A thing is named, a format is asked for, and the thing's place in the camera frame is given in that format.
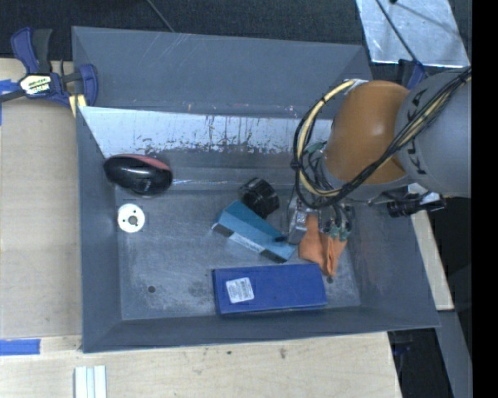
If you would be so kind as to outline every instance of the metal plate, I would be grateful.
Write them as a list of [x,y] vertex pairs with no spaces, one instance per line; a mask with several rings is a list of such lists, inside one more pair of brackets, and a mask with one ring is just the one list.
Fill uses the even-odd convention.
[[[427,66],[469,66],[448,0],[380,0],[417,58]],[[356,0],[373,62],[398,63],[412,57],[375,0]]]

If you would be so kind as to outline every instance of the gray bin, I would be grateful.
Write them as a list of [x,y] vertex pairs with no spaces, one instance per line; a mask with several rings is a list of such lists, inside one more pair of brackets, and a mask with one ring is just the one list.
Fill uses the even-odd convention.
[[[258,176],[281,199],[268,221],[286,231],[295,125],[329,87],[370,80],[361,46],[82,27],[73,45],[75,64],[100,77],[97,107],[77,115],[84,352],[438,326],[411,221],[366,205],[354,208],[338,275],[325,281],[325,309],[215,314],[212,269],[275,263],[212,223]],[[325,139],[341,99],[314,138]],[[117,153],[164,159],[172,187],[140,198],[110,184],[102,164]],[[116,222],[128,202],[146,214],[138,233]]]

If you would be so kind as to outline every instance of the wooden table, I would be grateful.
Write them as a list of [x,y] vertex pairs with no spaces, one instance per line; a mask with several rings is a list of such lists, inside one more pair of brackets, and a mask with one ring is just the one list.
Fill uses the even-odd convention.
[[[23,74],[20,62],[14,59],[0,59],[0,80],[7,78],[17,80]],[[61,116],[63,111],[64,116],[71,116],[71,113],[66,114],[64,108],[52,106],[48,102],[18,101],[5,104],[4,126],[0,128],[0,161],[2,130],[7,128],[7,123],[11,122],[15,114],[22,113],[22,116],[33,116],[35,119],[40,115],[40,111],[52,110],[56,112],[56,116]],[[9,177],[4,177],[7,175],[15,175],[15,172],[1,173],[0,163],[0,181],[8,179]],[[26,214],[22,213],[25,209],[22,208],[21,203],[18,206],[19,220],[25,219]],[[452,299],[427,215],[416,214],[413,217],[413,224],[437,309],[451,309],[453,308]],[[44,230],[41,229],[40,232],[39,239],[46,243]],[[5,258],[8,251],[2,245],[0,242],[0,259]],[[37,259],[39,258],[37,249],[30,252],[28,257],[31,259],[31,264],[38,262],[45,269],[53,269],[48,261],[43,259],[43,256],[41,256],[42,260]],[[2,266],[10,262],[2,260]],[[19,307],[38,308],[42,311],[44,303],[39,304],[40,298],[37,297],[35,289],[36,287],[32,285],[23,292]],[[3,299],[8,289],[2,284],[0,291]],[[62,302],[57,299],[46,304],[44,308],[48,305],[59,306]],[[62,315],[61,312],[55,314],[57,322],[69,316],[70,314],[66,312]],[[0,397],[73,396],[72,379],[75,367],[97,365],[106,366],[107,391],[111,398],[121,396],[235,396],[236,398],[244,396],[339,396],[342,398],[402,396],[388,335],[384,332],[284,342],[98,354],[83,354],[80,347],[81,335],[52,335],[41,339],[40,355],[1,357]]]

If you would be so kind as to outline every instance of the computer mouse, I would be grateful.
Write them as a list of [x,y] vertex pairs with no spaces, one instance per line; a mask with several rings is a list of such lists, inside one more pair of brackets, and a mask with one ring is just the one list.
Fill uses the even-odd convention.
[[173,180],[168,165],[144,155],[115,155],[105,160],[103,168],[111,182],[143,197],[165,192]]

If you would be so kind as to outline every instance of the black cable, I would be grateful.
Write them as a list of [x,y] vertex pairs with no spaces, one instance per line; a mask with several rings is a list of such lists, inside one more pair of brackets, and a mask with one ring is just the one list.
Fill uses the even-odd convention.
[[385,16],[385,18],[388,20],[389,22],[389,25],[391,26],[391,28],[393,29],[394,33],[396,34],[397,38],[400,40],[400,42],[402,43],[402,45],[404,46],[404,48],[406,49],[406,51],[409,53],[409,55],[412,57],[412,61],[417,63],[418,65],[420,66],[424,66],[421,61],[417,58],[417,56],[415,56],[415,53],[413,53],[412,49],[409,48],[408,44],[406,43],[406,41],[404,40],[404,38],[402,37],[402,35],[400,34],[400,32],[398,31],[397,27],[395,26],[395,24],[393,23],[393,21],[391,20],[391,18],[389,17],[388,13],[385,11],[385,9],[383,8],[382,6],[382,3],[380,2],[380,0],[375,0],[376,3],[378,4],[378,7],[380,7],[380,10],[382,11],[383,15]]
[[175,32],[175,30],[172,28],[172,26],[169,24],[169,22],[163,16],[163,14],[155,7],[155,5],[153,4],[153,2],[151,0],[145,0],[145,1],[148,2],[148,4],[151,6],[151,8],[154,10],[154,12],[157,13],[157,15],[160,17],[160,19],[162,20],[162,22],[164,22],[164,24],[166,24],[166,27],[168,27],[168,29],[171,32]]
[[[302,164],[302,160],[298,160],[296,155],[297,155],[297,142],[298,142],[298,137],[299,133],[302,130],[302,127],[304,125],[304,122],[308,118],[308,114],[312,111],[312,109],[303,117],[303,119],[300,121],[297,130],[295,131],[294,135],[294,164],[292,164],[292,167],[295,167],[295,190],[297,191],[297,195],[299,195],[299,198],[305,203],[310,208],[313,209],[320,209],[325,206],[330,206],[333,205],[335,202],[338,202],[342,199],[344,199],[347,195],[349,195],[351,192],[353,192],[356,188],[358,188],[367,178],[369,178],[385,161],[389,158],[391,158],[398,150],[403,148],[405,145],[407,145],[411,140],[415,139],[424,129],[426,129],[431,123],[437,118],[437,115],[442,112],[442,110],[445,108],[447,105],[450,97],[452,94],[459,89],[462,85],[466,84],[468,79],[471,77],[471,72],[472,69],[469,66],[467,69],[465,69],[460,75],[458,75],[456,78],[453,80],[449,81],[446,85],[444,85],[417,113],[416,117],[408,123],[398,134],[397,136],[393,139],[393,141],[389,144],[388,148],[386,151],[383,153],[383,155],[374,163],[371,163],[368,165],[362,172],[360,172],[355,178],[353,178],[350,182],[345,183],[338,191],[338,193],[332,197],[326,197],[325,201],[318,201],[317,203],[315,202],[308,202],[304,195],[302,194],[300,190],[300,175],[299,172],[302,171],[303,174],[305,175],[306,181],[313,187],[313,188],[325,188],[325,187],[318,187],[316,183],[320,183],[319,179],[315,182],[311,180],[311,178],[308,176],[307,172],[305,172],[304,166]],[[428,119],[426,121],[422,121],[421,124],[419,124],[418,130],[411,136],[411,138],[408,138],[401,142],[403,138],[406,138],[406,136],[409,135],[410,129],[414,127],[414,123],[419,120],[421,117],[425,116],[425,113],[431,108],[431,105],[434,104],[436,101],[441,99],[443,96],[446,96],[446,99],[444,102],[442,102],[441,106],[438,108],[434,109],[433,112],[431,112],[428,115]],[[317,115],[313,118],[312,120],[312,125],[310,127],[313,127],[313,124],[315,123],[315,120],[317,118]]]

